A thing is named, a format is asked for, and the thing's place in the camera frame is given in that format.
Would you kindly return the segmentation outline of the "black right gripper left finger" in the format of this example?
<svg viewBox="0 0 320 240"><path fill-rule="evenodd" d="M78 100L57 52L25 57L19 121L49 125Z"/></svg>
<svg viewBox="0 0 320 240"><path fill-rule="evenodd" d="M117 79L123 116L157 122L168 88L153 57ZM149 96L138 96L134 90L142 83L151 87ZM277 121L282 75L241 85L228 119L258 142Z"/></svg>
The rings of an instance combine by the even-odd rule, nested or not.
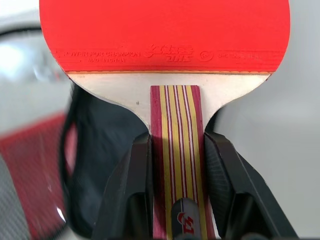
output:
<svg viewBox="0 0 320 240"><path fill-rule="evenodd" d="M150 240L152 232L152 141L145 132L109 177L91 239Z"/></svg>

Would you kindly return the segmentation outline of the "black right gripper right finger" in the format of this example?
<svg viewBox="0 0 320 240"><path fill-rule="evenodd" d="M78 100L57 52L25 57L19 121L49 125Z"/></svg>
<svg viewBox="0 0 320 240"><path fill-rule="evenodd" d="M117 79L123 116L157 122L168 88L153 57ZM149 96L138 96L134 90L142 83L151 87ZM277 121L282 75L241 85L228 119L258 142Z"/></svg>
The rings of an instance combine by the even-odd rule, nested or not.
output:
<svg viewBox="0 0 320 240"><path fill-rule="evenodd" d="M225 136L205 132L204 153L207 191L222 239L298 239L263 177Z"/></svg>

